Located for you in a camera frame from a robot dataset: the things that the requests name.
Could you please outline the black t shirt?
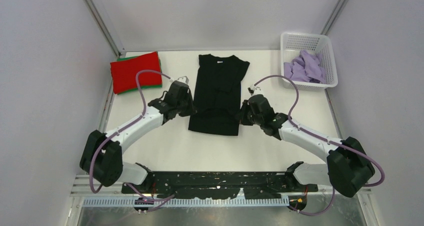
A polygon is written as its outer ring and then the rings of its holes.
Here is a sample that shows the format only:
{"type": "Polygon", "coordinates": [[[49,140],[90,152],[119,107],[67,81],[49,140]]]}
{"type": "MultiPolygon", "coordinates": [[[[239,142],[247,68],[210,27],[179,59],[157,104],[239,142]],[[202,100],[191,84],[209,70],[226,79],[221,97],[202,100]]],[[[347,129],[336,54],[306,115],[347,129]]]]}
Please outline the black t shirt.
{"type": "Polygon", "coordinates": [[[193,104],[196,113],[190,116],[188,130],[197,133],[237,136],[241,108],[241,82],[250,62],[235,55],[198,56],[193,104]]]}

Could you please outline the purple crumpled t shirt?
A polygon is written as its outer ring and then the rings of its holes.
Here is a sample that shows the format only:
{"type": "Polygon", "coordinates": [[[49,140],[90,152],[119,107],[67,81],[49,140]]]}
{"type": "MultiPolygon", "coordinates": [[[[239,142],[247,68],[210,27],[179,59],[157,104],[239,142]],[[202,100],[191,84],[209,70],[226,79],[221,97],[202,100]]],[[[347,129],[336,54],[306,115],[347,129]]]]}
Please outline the purple crumpled t shirt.
{"type": "Polygon", "coordinates": [[[305,83],[326,84],[327,71],[321,66],[323,55],[301,50],[299,56],[291,62],[283,63],[283,74],[286,78],[305,83]]]}

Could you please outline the aluminium corner post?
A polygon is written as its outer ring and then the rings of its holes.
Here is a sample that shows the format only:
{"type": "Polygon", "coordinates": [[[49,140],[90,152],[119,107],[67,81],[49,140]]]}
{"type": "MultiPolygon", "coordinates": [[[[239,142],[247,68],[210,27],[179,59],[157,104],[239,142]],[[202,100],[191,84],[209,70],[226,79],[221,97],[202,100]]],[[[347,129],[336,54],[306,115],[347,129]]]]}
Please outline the aluminium corner post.
{"type": "Polygon", "coordinates": [[[105,8],[102,0],[83,0],[88,7],[89,12],[94,18],[101,33],[105,37],[108,45],[115,56],[120,59],[126,55],[126,50],[122,44],[118,32],[105,8]]]}
{"type": "Polygon", "coordinates": [[[329,32],[331,31],[332,27],[334,26],[334,24],[336,23],[337,19],[339,18],[339,16],[342,14],[346,4],[348,3],[349,0],[337,0],[330,16],[328,17],[322,31],[321,34],[322,35],[328,35],[329,32]]]}

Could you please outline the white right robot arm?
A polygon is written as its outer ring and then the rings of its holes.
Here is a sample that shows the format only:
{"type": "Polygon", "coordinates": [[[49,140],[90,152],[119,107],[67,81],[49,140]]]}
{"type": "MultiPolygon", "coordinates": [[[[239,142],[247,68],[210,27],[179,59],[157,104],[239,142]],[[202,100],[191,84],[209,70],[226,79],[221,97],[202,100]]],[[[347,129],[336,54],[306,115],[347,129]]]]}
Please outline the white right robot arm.
{"type": "Polygon", "coordinates": [[[275,112],[262,94],[244,100],[238,118],[241,125],[257,125],[266,135],[297,145],[323,161],[292,164],[285,172],[285,184],[291,191],[299,191],[306,185],[323,185],[352,198],[375,174],[357,139],[331,138],[302,127],[288,115],[275,112]]]}

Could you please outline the left aluminium corner post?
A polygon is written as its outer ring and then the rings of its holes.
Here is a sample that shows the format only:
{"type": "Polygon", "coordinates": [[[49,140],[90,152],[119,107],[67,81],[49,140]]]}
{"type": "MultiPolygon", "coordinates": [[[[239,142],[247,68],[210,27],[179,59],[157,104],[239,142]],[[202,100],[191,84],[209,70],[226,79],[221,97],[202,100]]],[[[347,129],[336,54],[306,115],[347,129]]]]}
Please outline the left aluminium corner post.
{"type": "Polygon", "coordinates": [[[126,55],[126,50],[122,44],[118,32],[105,8],[102,0],[83,0],[88,7],[89,12],[94,18],[101,33],[105,37],[108,45],[115,56],[120,59],[126,55]]]}

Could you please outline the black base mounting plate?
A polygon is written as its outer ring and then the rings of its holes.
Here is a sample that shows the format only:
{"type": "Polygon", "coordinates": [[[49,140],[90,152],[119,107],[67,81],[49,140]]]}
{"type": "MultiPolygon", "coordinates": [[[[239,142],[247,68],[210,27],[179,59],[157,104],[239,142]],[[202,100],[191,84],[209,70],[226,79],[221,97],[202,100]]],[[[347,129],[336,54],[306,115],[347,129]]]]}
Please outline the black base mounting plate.
{"type": "Polygon", "coordinates": [[[121,193],[155,194],[160,199],[234,199],[240,192],[246,199],[275,199],[282,193],[317,192],[316,184],[302,185],[291,173],[156,171],[135,189],[123,186],[121,193]]]}

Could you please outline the white plastic basket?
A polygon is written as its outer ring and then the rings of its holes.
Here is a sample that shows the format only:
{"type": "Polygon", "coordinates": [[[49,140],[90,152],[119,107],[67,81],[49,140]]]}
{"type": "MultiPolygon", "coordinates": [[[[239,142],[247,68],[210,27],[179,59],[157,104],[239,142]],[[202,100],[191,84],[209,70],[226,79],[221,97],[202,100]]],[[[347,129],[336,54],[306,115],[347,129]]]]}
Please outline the white plastic basket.
{"type": "Polygon", "coordinates": [[[320,91],[338,85],[333,47],[326,35],[283,33],[280,61],[281,74],[300,90],[320,91]]]}

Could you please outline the right aluminium corner post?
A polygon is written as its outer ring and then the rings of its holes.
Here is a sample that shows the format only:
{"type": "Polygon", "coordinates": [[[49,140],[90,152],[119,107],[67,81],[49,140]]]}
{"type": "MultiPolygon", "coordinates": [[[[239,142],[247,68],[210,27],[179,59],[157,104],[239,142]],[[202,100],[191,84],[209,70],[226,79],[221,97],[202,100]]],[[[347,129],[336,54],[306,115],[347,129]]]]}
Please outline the right aluminium corner post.
{"type": "Polygon", "coordinates": [[[337,0],[330,16],[328,17],[322,31],[321,34],[322,35],[328,35],[329,32],[331,31],[332,27],[334,26],[334,24],[336,23],[337,19],[339,18],[339,16],[342,14],[346,4],[348,3],[349,0],[337,0]]]}

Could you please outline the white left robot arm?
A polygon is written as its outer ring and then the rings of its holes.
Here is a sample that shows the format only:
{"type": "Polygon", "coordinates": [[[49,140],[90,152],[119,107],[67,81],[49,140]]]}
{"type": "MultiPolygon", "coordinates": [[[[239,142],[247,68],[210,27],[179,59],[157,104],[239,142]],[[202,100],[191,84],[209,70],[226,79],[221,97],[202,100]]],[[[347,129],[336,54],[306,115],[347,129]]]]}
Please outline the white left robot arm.
{"type": "Polygon", "coordinates": [[[148,193],[154,185],[148,170],[140,164],[124,162],[124,152],[141,137],[176,116],[187,117],[195,112],[189,86],[174,81],[163,98],[149,102],[145,111],[130,121],[108,132],[92,131],[79,166],[104,187],[121,182],[133,184],[141,193],[148,193]]]}

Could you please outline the aluminium frame rail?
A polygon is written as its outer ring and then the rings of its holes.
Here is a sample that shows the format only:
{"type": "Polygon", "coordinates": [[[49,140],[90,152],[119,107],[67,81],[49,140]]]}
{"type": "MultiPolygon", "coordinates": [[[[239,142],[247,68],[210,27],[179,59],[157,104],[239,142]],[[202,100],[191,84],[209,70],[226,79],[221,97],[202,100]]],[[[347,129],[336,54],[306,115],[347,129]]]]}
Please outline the aluminium frame rail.
{"type": "MultiPolygon", "coordinates": [[[[98,181],[96,181],[95,179],[93,179],[93,186],[95,189],[97,189],[100,184],[98,181]]],[[[129,189],[129,193],[126,192],[122,192],[122,188],[123,188],[123,183],[122,182],[117,182],[112,184],[111,186],[102,186],[102,188],[100,189],[100,191],[96,194],[98,196],[106,196],[106,195],[118,195],[118,194],[136,194],[131,188],[129,189]]],[[[221,190],[223,190],[225,187],[228,188],[228,186],[222,186],[220,185],[221,190]]],[[[241,186],[239,188],[240,189],[240,194],[242,194],[242,191],[244,188],[247,188],[247,186],[241,186]]],[[[283,190],[286,190],[284,192],[281,192],[282,194],[300,194],[301,191],[298,191],[297,189],[288,189],[287,186],[282,186],[283,190]]],[[[331,193],[331,187],[330,186],[324,186],[324,185],[318,185],[318,186],[311,186],[312,189],[308,189],[308,192],[311,192],[312,194],[318,194],[318,193],[331,193]]],[[[360,189],[355,195],[360,195],[360,194],[372,194],[372,190],[370,188],[366,188],[363,187],[362,189],[360,189]]],[[[87,195],[91,195],[93,194],[93,192],[91,191],[91,188],[89,186],[89,175],[77,175],[74,182],[73,182],[73,186],[71,189],[71,195],[73,196],[87,196],[87,195]]]]}

